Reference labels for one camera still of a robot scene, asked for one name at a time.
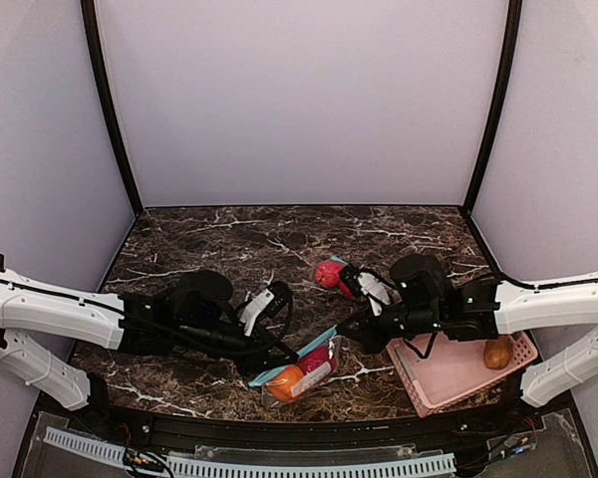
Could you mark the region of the red strawberry fruit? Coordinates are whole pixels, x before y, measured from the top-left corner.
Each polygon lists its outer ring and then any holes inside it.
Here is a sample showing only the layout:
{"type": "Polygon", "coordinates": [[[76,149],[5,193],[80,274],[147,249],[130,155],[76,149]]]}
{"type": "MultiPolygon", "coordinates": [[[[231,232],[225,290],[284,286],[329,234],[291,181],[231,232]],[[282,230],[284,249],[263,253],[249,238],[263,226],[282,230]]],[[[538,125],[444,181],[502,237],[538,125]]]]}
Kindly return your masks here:
{"type": "Polygon", "coordinates": [[[315,371],[324,363],[330,367],[329,371],[332,371],[336,367],[337,359],[334,352],[327,346],[320,346],[306,356],[303,356],[299,360],[298,366],[304,374],[308,374],[315,371]]]}

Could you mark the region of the orange tangerine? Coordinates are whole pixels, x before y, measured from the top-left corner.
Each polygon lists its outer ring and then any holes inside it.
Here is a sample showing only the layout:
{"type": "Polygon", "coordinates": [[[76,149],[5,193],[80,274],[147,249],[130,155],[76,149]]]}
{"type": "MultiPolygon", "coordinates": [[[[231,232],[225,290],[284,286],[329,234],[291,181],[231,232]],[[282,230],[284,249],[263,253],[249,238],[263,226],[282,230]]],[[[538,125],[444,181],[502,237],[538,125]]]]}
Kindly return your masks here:
{"type": "Polygon", "coordinates": [[[293,400],[292,388],[304,377],[299,366],[292,364],[278,373],[267,384],[267,390],[274,398],[282,402],[293,400]]]}

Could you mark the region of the red tomato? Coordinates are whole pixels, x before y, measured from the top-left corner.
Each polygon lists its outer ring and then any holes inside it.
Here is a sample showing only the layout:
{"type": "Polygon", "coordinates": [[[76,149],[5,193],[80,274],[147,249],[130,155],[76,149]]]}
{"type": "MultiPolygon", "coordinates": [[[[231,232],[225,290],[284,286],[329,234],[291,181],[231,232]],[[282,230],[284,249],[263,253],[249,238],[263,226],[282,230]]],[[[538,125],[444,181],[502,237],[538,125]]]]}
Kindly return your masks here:
{"type": "Polygon", "coordinates": [[[355,294],[350,290],[350,288],[345,283],[340,282],[339,283],[339,287],[340,287],[340,290],[341,290],[342,294],[345,297],[347,297],[347,298],[349,298],[351,300],[356,300],[357,299],[357,297],[355,296],[355,294]]]}

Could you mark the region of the clear zip bag blue zipper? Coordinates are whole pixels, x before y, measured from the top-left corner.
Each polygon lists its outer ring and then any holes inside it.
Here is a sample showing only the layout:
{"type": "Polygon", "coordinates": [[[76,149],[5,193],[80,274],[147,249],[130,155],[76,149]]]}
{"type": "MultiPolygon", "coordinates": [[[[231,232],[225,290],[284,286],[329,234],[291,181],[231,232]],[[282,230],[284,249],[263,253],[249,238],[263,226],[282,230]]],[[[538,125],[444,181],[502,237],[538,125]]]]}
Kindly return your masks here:
{"type": "Polygon", "coordinates": [[[344,297],[356,300],[350,289],[340,279],[340,272],[345,266],[346,263],[339,259],[331,258],[324,261],[317,266],[314,281],[324,289],[338,290],[344,297]]]}

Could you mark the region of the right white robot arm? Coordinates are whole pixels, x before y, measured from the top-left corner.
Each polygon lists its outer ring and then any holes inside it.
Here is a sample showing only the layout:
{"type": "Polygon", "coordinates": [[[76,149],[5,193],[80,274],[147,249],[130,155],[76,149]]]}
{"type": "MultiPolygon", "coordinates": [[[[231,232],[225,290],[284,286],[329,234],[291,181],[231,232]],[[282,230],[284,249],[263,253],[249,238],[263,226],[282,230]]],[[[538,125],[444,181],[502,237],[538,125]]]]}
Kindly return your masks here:
{"type": "Polygon", "coordinates": [[[393,339],[443,334],[451,341],[471,342],[589,325],[582,339],[525,370],[520,397],[541,407],[598,374],[598,271],[552,282],[487,273],[456,288],[435,257],[413,254],[393,264],[389,279],[352,264],[342,267],[338,279],[369,306],[337,331],[368,354],[381,352],[393,339]]]}

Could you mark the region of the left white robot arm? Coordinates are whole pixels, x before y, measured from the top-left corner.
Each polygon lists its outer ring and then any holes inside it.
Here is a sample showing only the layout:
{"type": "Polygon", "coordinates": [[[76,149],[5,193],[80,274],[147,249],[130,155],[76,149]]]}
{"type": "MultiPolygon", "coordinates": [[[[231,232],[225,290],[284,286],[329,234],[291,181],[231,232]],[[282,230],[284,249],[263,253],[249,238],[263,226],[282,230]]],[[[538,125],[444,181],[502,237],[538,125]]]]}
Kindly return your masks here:
{"type": "Polygon", "coordinates": [[[68,365],[31,338],[41,332],[87,342],[121,354],[167,357],[175,350],[229,359],[243,376],[295,363],[286,331],[263,326],[280,312],[293,313],[287,284],[271,283],[238,307],[233,286],[211,270],[183,273],[153,296],[90,293],[22,276],[0,254],[0,364],[71,411],[104,412],[106,381],[68,365]]]}

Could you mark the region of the pink plastic basket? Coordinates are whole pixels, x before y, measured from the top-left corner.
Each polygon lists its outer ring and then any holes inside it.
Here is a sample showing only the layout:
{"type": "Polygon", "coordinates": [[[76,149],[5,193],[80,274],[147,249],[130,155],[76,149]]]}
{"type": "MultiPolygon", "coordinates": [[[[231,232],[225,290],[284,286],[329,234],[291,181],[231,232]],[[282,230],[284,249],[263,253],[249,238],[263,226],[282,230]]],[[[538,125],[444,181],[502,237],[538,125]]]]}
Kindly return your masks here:
{"type": "Polygon", "coordinates": [[[386,351],[417,415],[426,417],[503,382],[538,358],[538,350],[526,333],[512,335],[509,342],[512,358],[503,369],[485,365],[485,341],[454,342],[439,335],[426,359],[419,358],[402,339],[390,341],[386,351]]]}

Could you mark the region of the brown kiwi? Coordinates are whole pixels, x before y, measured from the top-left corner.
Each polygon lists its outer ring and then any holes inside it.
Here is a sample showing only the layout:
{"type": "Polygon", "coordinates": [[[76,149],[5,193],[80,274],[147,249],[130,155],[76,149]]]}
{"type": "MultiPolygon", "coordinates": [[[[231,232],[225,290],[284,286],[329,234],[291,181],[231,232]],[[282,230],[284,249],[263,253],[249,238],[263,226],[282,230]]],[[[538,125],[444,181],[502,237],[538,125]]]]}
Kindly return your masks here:
{"type": "Polygon", "coordinates": [[[513,347],[507,338],[488,340],[484,344],[483,362],[489,369],[499,370],[506,368],[512,356],[513,347]]]}

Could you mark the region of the black front table rail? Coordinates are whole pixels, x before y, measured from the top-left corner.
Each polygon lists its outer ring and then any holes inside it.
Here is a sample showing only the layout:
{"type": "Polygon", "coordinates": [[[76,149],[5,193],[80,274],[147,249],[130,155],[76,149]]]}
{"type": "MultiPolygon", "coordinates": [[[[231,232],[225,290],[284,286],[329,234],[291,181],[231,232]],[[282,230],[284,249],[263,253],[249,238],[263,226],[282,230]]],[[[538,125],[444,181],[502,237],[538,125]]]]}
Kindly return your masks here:
{"type": "Polygon", "coordinates": [[[261,422],[192,418],[113,406],[111,416],[127,425],[133,444],[188,449],[197,444],[282,449],[334,449],[414,443],[420,446],[472,445],[530,431],[535,415],[492,405],[426,418],[351,422],[261,422]]]}

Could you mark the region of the right black frame post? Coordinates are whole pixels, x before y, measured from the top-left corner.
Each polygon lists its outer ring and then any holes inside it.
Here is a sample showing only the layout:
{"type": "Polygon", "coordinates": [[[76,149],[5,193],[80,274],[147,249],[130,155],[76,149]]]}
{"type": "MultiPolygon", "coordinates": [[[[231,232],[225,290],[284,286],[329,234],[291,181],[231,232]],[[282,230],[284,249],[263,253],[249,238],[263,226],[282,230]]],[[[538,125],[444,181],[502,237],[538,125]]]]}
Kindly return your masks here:
{"type": "Polygon", "coordinates": [[[476,205],[502,116],[521,23],[522,4],[522,0],[509,0],[507,2],[504,32],[489,110],[470,182],[462,204],[462,210],[467,216],[473,213],[476,205]]]}

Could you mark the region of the black frame post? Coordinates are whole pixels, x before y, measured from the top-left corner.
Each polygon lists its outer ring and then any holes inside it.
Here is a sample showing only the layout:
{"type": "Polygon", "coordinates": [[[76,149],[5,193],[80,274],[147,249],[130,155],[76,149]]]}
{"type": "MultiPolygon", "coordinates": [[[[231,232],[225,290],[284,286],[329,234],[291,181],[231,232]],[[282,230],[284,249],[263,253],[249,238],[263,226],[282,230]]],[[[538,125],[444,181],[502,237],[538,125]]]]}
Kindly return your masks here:
{"type": "Polygon", "coordinates": [[[467,216],[473,213],[476,205],[502,116],[521,23],[522,4],[522,0],[509,0],[507,2],[504,32],[489,110],[470,182],[462,204],[462,210],[467,216]]]}
{"type": "Polygon", "coordinates": [[[132,171],[131,162],[126,150],[121,125],[114,104],[99,28],[97,5],[94,0],[81,0],[80,7],[93,77],[110,145],[127,200],[131,206],[134,217],[139,217],[144,212],[145,208],[132,171]]]}

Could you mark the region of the left black frame post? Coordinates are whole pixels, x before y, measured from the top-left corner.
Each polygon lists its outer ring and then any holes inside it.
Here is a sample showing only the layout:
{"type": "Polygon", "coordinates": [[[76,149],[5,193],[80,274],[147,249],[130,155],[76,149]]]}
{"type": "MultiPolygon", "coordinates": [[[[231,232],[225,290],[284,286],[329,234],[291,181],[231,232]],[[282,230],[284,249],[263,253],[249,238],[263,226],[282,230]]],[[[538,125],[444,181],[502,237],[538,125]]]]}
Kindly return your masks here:
{"type": "Polygon", "coordinates": [[[121,125],[114,104],[99,28],[97,5],[94,0],[81,0],[80,7],[93,77],[110,145],[127,200],[131,206],[134,217],[139,217],[144,212],[145,208],[132,171],[131,162],[126,150],[121,125]]]}

